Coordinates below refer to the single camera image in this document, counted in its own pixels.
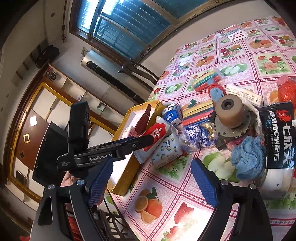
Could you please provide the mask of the person's left hand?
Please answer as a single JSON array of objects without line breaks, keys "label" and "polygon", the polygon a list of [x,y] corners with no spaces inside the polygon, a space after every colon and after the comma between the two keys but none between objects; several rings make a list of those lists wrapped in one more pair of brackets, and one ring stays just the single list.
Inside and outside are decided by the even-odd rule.
[{"label": "person's left hand", "polygon": [[67,186],[72,186],[73,184],[75,184],[77,182],[77,180],[79,180],[79,178],[76,178],[74,176],[72,176],[69,171],[67,171],[65,173],[65,176],[62,180],[62,183],[60,185],[60,187],[67,187]]}]

